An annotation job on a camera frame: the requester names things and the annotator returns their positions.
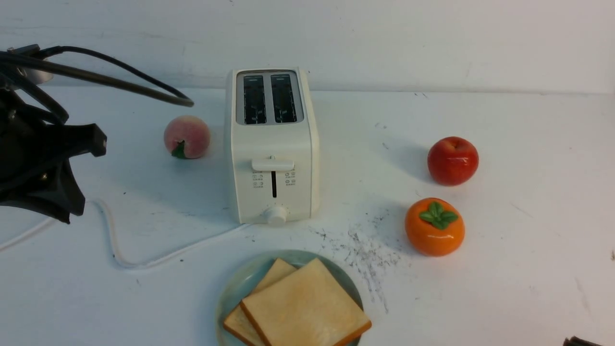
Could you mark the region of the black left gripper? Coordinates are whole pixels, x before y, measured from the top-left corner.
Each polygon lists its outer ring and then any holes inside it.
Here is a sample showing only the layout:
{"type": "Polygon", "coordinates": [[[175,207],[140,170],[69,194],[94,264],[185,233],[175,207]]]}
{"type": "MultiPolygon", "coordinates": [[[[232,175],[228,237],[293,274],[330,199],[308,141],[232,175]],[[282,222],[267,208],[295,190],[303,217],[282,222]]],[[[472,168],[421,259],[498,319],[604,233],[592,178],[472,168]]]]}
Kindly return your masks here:
{"type": "Polygon", "coordinates": [[[83,215],[86,199],[68,159],[105,156],[107,136],[96,124],[65,125],[65,109],[46,93],[42,98],[45,108],[1,91],[0,205],[70,224],[71,215],[83,215]]]}

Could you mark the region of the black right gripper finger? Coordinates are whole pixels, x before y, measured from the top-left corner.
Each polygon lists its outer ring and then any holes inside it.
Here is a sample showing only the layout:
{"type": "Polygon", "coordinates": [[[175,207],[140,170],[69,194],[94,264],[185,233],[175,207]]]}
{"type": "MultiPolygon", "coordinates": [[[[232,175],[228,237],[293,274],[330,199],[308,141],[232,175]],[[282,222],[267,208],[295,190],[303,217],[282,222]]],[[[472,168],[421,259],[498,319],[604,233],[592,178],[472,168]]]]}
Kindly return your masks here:
{"type": "Polygon", "coordinates": [[[563,342],[563,346],[601,346],[600,344],[581,339],[577,336],[566,338],[563,342]]]}

